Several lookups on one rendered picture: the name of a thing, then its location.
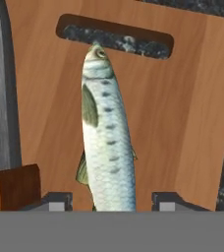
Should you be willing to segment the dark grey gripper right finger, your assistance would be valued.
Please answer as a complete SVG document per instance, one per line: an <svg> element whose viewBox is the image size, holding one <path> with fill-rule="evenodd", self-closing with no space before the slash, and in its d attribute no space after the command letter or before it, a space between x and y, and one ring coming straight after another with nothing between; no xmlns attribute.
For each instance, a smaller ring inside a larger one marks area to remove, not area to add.
<svg viewBox="0 0 224 252"><path fill-rule="evenodd" d="M153 192L151 200L151 209L156 212L207 211L206 208L186 202L176 192Z"/></svg>

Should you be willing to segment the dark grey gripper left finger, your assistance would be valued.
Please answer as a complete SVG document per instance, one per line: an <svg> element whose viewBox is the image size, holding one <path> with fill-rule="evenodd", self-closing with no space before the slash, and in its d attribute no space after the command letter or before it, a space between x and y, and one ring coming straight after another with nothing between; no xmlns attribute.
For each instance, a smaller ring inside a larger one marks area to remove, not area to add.
<svg viewBox="0 0 224 252"><path fill-rule="evenodd" d="M37 203L27 205L22 211L71 212L73 194L71 192L48 192Z"/></svg>

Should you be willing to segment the wooden cutting board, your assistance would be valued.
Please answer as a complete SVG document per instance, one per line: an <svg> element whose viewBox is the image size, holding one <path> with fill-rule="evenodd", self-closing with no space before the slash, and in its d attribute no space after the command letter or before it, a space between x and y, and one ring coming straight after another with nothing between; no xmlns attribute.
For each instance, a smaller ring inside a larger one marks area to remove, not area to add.
<svg viewBox="0 0 224 252"><path fill-rule="evenodd" d="M6 0L13 34L21 149L43 192L91 200L75 178L83 151L81 74L87 45L68 24L166 43L169 58L110 50L134 149L137 208L174 192L213 210L224 158L224 18L139 0Z"/></svg>

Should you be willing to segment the silver fish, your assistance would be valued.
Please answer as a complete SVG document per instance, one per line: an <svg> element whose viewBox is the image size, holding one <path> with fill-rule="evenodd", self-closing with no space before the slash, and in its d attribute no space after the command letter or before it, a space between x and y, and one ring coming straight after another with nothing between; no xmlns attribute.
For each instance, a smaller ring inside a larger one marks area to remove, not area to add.
<svg viewBox="0 0 224 252"><path fill-rule="evenodd" d="M137 209L137 158L131 143L125 106L111 61L93 44L82 70L84 151L76 180L85 185L98 212Z"/></svg>

